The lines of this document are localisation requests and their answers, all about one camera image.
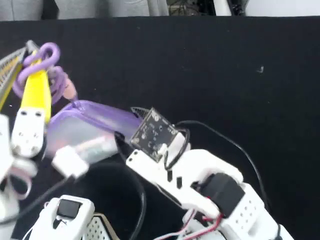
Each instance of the purple plastic object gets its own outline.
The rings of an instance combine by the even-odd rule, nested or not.
[[[108,136],[106,141],[109,141],[110,146],[115,141],[114,132],[123,134],[128,141],[141,122],[142,120],[132,112],[87,100],[78,100],[69,103],[52,117],[47,129],[47,153],[54,155],[59,148],[66,145],[76,147],[102,136]],[[93,152],[101,150],[97,145],[92,148],[94,148]],[[117,148],[114,148],[109,151],[117,151]]]
[[[45,58],[45,56],[48,54],[48,51],[52,52],[52,54],[50,57]],[[22,98],[24,94],[25,82],[28,76],[40,70],[48,69],[50,72],[53,71],[54,74],[54,84],[50,86],[50,90],[52,93],[55,93],[52,96],[51,102],[52,104],[55,104],[57,101],[59,101],[66,87],[66,77],[63,69],[60,66],[54,66],[58,62],[59,58],[60,49],[58,45],[53,42],[45,43],[40,47],[39,51],[35,55],[26,57],[23,61],[23,66],[25,67],[25,69],[23,69],[19,73],[16,81],[12,86],[14,93]],[[38,59],[43,59],[43,61],[39,64],[31,66],[31,64]]]

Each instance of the cable connector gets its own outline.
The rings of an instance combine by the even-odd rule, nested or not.
[[[89,170],[89,163],[81,159],[76,150],[69,145],[56,151],[51,164],[66,178],[73,176],[77,179]]]

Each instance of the gray fabric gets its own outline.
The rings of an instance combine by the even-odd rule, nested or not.
[[[0,21],[40,20],[45,0],[0,0]],[[167,16],[166,0],[55,0],[59,19]]]
[[[0,0],[0,21],[40,20],[43,0]]]

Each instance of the circuit board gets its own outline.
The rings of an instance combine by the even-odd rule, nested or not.
[[[162,144],[170,146],[177,134],[175,127],[152,108],[131,138],[130,143],[158,163],[162,157],[158,154],[158,150]]]

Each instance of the black table surface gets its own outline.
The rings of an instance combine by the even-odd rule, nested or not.
[[[57,43],[59,64],[80,99],[121,109],[154,106],[172,123],[199,120],[229,136],[256,163],[276,221],[296,240],[319,238],[320,18],[1,22],[0,32],[1,57],[29,39]],[[2,113],[14,119],[19,101],[11,93]],[[190,130],[193,148],[238,167],[259,193],[255,173],[238,149],[201,127]],[[59,179],[44,164],[21,208]],[[143,184],[147,213],[138,239],[178,230],[183,211]],[[133,230],[140,202],[120,170],[97,170],[63,192],[91,199],[121,239]],[[14,237],[22,238],[41,208],[18,221]]]

